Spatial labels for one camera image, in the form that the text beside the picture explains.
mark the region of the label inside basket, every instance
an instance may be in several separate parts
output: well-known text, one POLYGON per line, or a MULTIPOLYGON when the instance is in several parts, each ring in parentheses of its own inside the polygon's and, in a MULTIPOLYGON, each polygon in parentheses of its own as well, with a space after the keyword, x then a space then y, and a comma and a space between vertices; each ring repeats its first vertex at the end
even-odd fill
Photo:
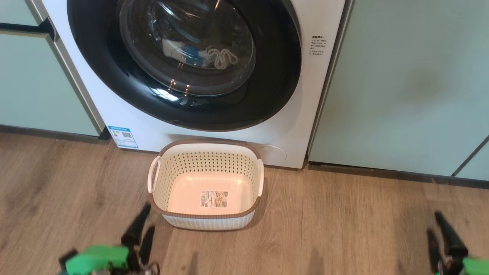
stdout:
POLYGON ((227 191, 202 191, 200 207, 227 207, 227 191))

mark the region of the washing machine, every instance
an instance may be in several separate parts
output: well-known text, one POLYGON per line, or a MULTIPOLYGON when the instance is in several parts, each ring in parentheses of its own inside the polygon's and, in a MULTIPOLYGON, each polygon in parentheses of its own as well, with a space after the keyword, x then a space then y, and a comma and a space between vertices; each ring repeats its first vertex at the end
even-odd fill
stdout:
POLYGON ((120 148, 251 144, 301 168, 344 0, 28 0, 120 148))

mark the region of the basket bottom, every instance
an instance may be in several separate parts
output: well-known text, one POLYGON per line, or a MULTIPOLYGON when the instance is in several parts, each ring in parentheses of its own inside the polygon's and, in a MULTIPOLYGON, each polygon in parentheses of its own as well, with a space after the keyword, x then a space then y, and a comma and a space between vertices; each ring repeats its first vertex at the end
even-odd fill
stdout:
POLYGON ((173 182, 168 211, 194 215, 226 215, 253 205, 251 183, 240 174, 183 173, 173 182))

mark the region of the brown basket rim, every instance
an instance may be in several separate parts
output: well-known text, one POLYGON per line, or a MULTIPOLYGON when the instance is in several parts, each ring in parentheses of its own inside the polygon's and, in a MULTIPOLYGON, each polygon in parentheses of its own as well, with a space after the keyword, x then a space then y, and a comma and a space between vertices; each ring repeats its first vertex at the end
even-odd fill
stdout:
MULTIPOLYGON (((195 144, 195 143, 214 143, 214 144, 238 145, 238 146, 242 146, 242 147, 246 147, 246 148, 250 149, 256 155, 257 159, 259 159, 259 160, 261 159, 260 153, 254 147, 252 147, 246 143, 233 141, 233 140, 227 140, 227 139, 212 139, 212 140, 191 139, 191 140, 174 141, 174 142, 166 145, 160 151, 158 156, 162 157, 163 154, 173 146, 181 145, 181 144, 195 144)), ((151 205, 153 206, 153 208, 165 216, 172 216, 172 217, 178 217, 178 218, 190 218, 190 219, 209 219, 209 220, 211 220, 211 219, 232 219, 232 218, 244 217, 244 216, 250 214, 251 212, 253 212, 256 209, 256 207, 258 207, 258 204, 260 203, 260 199, 261 199, 261 196, 258 196, 255 200, 255 203, 253 203, 253 205, 248 210, 241 212, 241 213, 226 214, 226 215, 194 215, 194 214, 183 214, 183 213, 165 211, 156 205, 156 202, 155 202, 155 199, 154 199, 152 193, 149 194, 149 197, 150 197, 149 200, 151 201, 151 205)))

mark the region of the wooden floor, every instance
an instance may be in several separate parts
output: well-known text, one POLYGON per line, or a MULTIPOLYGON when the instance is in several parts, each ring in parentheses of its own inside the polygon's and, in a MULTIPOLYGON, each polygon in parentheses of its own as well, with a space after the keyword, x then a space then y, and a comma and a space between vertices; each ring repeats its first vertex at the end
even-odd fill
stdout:
MULTIPOLYGON (((72 248, 118 244, 147 200, 155 154, 26 133, 0 132, 0 274, 53 275, 72 248)), ((429 274, 435 209, 473 255, 489 257, 489 190, 310 167, 267 168, 265 179, 242 230, 175 229, 153 213, 162 274, 429 274)))

